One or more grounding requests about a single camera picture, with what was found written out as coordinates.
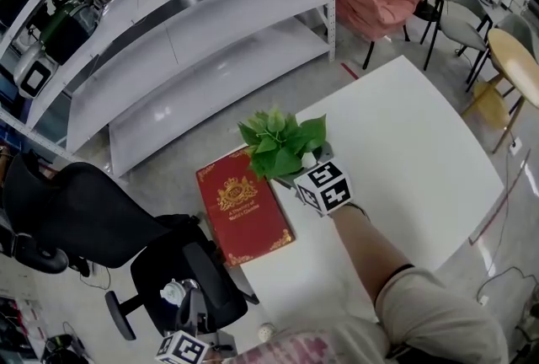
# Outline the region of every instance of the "green plant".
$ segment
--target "green plant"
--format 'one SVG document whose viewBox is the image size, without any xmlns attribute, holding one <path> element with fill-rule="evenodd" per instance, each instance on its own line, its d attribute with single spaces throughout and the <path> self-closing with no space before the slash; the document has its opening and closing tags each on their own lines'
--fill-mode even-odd
<svg viewBox="0 0 539 364">
<path fill-rule="evenodd" d="M 250 168 L 259 179 L 293 174 L 302 168 L 302 157 L 326 141 L 326 116 L 297 124 L 292 114 L 283 116 L 274 106 L 269 113 L 256 112 L 248 125 L 238 123 L 249 145 Z"/>
</svg>

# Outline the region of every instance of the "black office chair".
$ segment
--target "black office chair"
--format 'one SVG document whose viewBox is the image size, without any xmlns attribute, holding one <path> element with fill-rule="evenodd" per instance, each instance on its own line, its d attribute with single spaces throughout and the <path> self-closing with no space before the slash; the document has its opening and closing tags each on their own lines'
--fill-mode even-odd
<svg viewBox="0 0 539 364">
<path fill-rule="evenodd" d="M 32 154 L 13 159 L 3 205 L 16 235 L 13 257 L 47 273 L 69 265 L 87 275 L 86 260 L 118 268 L 173 228 L 198 222 L 151 216 L 89 163 L 72 163 L 48 179 Z"/>
<path fill-rule="evenodd" d="M 160 295 L 173 279 L 191 279 L 200 286 L 208 312 L 206 324 L 200 325 L 203 334 L 241 318 L 247 312 L 246 298 L 258 303 L 256 297 L 249 297 L 237 289 L 215 244 L 198 227 L 188 229 L 188 233 L 174 231 L 161 237 L 136 257 L 131 265 L 131 275 L 138 295 L 122 304 L 114 292 L 105 295 L 110 314 L 126 340 L 136 338 L 126 316 L 141 305 L 161 335 L 178 330 L 178 306 Z"/>
</svg>

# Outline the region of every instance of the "table leg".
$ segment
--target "table leg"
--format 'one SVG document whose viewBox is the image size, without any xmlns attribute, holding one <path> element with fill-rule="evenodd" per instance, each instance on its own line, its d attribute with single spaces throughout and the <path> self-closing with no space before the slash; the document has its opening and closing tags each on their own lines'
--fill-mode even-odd
<svg viewBox="0 0 539 364">
<path fill-rule="evenodd" d="M 490 81 L 488 81 L 488 88 L 485 89 L 485 91 L 483 91 L 481 93 L 481 95 L 479 95 L 479 97 L 477 99 L 475 99 L 472 104 L 470 106 L 468 106 L 464 112 L 461 114 L 461 117 L 464 118 L 466 117 L 466 115 L 468 115 L 470 112 L 472 112 L 473 110 L 475 110 L 479 104 L 479 102 L 481 102 L 481 99 L 486 96 L 490 91 L 492 90 L 495 90 L 496 89 L 496 86 L 500 83 L 500 81 L 504 79 L 504 74 L 503 73 L 499 73 L 497 77 L 494 77 L 493 79 L 491 79 Z"/>
<path fill-rule="evenodd" d="M 499 142 L 498 142 L 498 145 L 496 145 L 496 148 L 494 149 L 494 151 L 492 152 L 493 154 L 495 154 L 498 149 L 500 148 L 500 146 L 502 145 L 502 142 L 504 141 L 504 139 L 510 134 L 511 132 L 511 129 L 513 128 L 513 125 L 517 119 L 517 117 L 519 116 L 520 114 L 520 111 L 522 110 L 522 107 L 524 106 L 524 103 L 526 101 L 524 100 L 524 97 L 520 97 L 519 101 L 518 101 L 518 105 L 516 106 L 516 111 L 515 113 L 513 114 L 513 116 L 511 116 L 511 120 L 509 122 L 509 124 L 507 125 L 507 127 L 505 127 L 505 131 L 504 131 L 504 134 L 502 135 L 502 137 L 499 139 Z"/>
</svg>

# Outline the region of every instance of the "wooden round table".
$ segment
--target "wooden round table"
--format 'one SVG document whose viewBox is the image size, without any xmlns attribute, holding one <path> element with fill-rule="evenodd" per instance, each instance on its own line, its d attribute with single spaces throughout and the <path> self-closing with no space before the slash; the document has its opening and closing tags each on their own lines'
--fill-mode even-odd
<svg viewBox="0 0 539 364">
<path fill-rule="evenodd" d="M 504 78 L 522 94 L 509 124 L 505 127 L 504 135 L 494 149 L 494 153 L 496 153 L 510 134 L 526 100 L 539 109 L 539 65 L 517 39 L 501 29 L 491 29 L 488 32 L 488 46 L 502 72 L 488 82 L 487 89 L 484 89 L 477 96 L 474 102 L 462 113 L 462 117 L 478 108 L 479 104 L 486 101 L 489 96 L 499 96 L 496 86 Z"/>
</svg>

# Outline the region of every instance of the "gray chair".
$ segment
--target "gray chair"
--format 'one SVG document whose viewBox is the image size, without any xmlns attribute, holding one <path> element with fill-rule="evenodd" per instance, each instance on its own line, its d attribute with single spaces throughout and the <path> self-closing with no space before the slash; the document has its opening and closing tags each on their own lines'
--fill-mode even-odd
<svg viewBox="0 0 539 364">
<path fill-rule="evenodd" d="M 517 39 L 528 50 L 528 52 L 537 60 L 537 54 L 533 46 L 533 34 L 531 31 L 531 27 L 526 22 L 526 20 L 523 19 L 520 15 L 515 15 L 514 13 L 507 15 L 504 19 L 502 19 L 499 23 L 496 24 L 496 28 L 509 33 L 511 36 Z M 502 72 L 501 67 L 496 61 L 496 59 L 492 57 L 492 54 L 490 53 L 490 51 L 487 51 L 487 53 L 484 55 L 483 61 L 481 62 L 481 66 L 475 72 L 475 75 L 473 75 L 473 78 L 468 78 L 467 80 L 468 87 L 466 89 L 466 92 L 470 91 L 473 84 L 478 79 L 479 73 L 483 69 L 483 66 L 485 65 L 485 62 L 487 61 L 488 58 L 490 58 L 490 61 L 492 62 L 494 69 L 497 72 Z M 514 89 L 515 87 L 511 87 L 508 91 L 504 93 L 504 97 L 507 97 L 507 95 L 511 93 Z M 510 109 L 510 115 L 513 114 L 513 111 L 515 110 L 519 102 L 520 100 L 518 100 L 515 103 L 515 105 Z"/>
<path fill-rule="evenodd" d="M 463 19 L 444 14 L 444 5 L 446 2 L 458 3 L 464 8 L 467 8 L 481 20 L 481 24 L 479 24 L 477 28 L 474 28 L 472 25 L 470 25 L 467 21 L 464 21 Z M 455 42 L 458 42 L 462 45 L 462 48 L 458 53 L 459 56 L 464 52 L 464 50 L 466 50 L 466 48 L 473 48 L 474 50 L 479 51 L 478 58 L 473 65 L 472 71 L 470 72 L 470 77 L 468 77 L 471 79 L 472 75 L 475 73 L 475 69 L 478 66 L 478 63 L 481 61 L 485 52 L 487 51 L 487 36 L 485 35 L 483 38 L 479 34 L 479 32 L 485 24 L 488 24 L 488 32 L 493 26 L 492 19 L 490 19 L 479 0 L 436 0 L 435 12 L 436 27 L 435 32 L 432 36 L 432 41 L 430 42 L 429 55 L 427 56 L 427 60 L 424 64 L 424 70 L 427 70 L 430 56 L 435 46 L 436 35 L 438 34 L 438 30 L 441 30 L 442 33 L 446 35 L 449 39 L 454 40 Z M 421 45 L 423 45 L 423 42 L 427 37 L 427 33 L 429 33 L 431 24 L 432 21 L 429 22 L 429 24 L 427 25 L 427 29 L 424 31 L 423 38 L 421 39 Z"/>
</svg>

